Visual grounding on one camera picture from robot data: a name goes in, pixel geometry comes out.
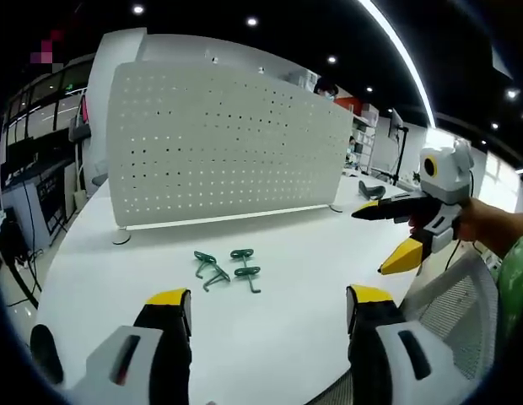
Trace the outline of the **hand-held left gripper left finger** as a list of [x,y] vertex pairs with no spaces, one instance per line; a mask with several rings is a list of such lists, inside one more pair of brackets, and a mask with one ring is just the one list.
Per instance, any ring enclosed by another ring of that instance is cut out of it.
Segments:
[[86,360],[74,404],[187,404],[191,291],[158,293],[131,326],[118,327]]

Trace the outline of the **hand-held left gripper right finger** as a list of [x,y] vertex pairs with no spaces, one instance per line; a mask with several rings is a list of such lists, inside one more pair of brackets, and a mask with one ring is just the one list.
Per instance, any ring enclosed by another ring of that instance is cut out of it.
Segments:
[[354,404],[452,404],[458,369],[451,349],[391,295],[347,286],[348,360]]

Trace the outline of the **person's right hand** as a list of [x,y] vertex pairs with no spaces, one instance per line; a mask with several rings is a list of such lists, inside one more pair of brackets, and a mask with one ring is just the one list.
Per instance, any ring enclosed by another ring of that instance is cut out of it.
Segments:
[[503,258],[518,239],[517,219],[512,213],[470,197],[462,205],[456,235],[459,240],[478,241]]

